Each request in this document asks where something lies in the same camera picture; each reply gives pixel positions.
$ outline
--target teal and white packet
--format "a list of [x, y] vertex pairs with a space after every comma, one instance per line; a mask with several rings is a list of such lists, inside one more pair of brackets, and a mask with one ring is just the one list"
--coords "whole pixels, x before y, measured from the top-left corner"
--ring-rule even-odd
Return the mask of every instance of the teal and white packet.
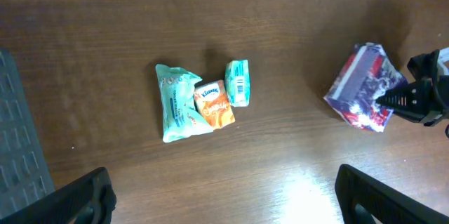
[[233, 60], [228, 63], [224, 80], [231, 105], [247, 107], [250, 104], [251, 95], [248, 60]]
[[156, 65], [163, 108], [163, 141], [211, 133], [213, 128], [195, 110], [195, 84], [201, 77], [181, 67]]

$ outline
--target brown wooden surface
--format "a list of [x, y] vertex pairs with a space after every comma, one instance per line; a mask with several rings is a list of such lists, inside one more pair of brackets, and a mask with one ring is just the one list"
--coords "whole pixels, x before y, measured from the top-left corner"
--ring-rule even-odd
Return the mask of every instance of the brown wooden surface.
[[[409, 57], [449, 46], [449, 0], [0, 0], [56, 187], [106, 166], [113, 223], [340, 223], [348, 163], [449, 214], [449, 140], [394, 117], [347, 126], [322, 101], [356, 42]], [[161, 139], [158, 62], [205, 81], [250, 61], [236, 123]]]

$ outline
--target orange packet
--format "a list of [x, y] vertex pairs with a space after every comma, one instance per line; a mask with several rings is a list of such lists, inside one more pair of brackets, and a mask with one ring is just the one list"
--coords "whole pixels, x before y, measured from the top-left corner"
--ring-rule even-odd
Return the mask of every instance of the orange packet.
[[214, 129], [236, 121], [224, 87], [223, 80], [219, 80], [198, 87], [194, 92], [199, 112]]

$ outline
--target purple snack package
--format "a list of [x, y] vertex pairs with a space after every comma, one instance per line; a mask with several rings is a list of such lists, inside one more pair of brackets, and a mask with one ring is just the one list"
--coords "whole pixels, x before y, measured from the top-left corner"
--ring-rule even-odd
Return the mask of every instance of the purple snack package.
[[393, 110], [376, 104], [385, 91], [407, 84], [382, 45], [356, 46], [324, 99], [351, 126], [383, 132]]

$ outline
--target snack package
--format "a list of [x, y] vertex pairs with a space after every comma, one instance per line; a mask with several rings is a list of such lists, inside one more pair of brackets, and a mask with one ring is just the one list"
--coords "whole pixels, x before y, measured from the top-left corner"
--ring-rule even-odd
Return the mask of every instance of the snack package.
[[214, 129], [236, 121], [224, 87], [219, 80], [196, 88], [194, 94], [198, 111]]
[[163, 108], [163, 141], [169, 143], [212, 132], [212, 126], [195, 110], [193, 95], [201, 77], [165, 65], [156, 65], [156, 73]]
[[379, 44], [356, 46], [324, 99], [351, 126], [383, 132], [393, 110], [375, 101], [406, 78], [390, 63]]
[[250, 103], [250, 71], [248, 60], [234, 60], [226, 65], [226, 91], [233, 107], [246, 107]]

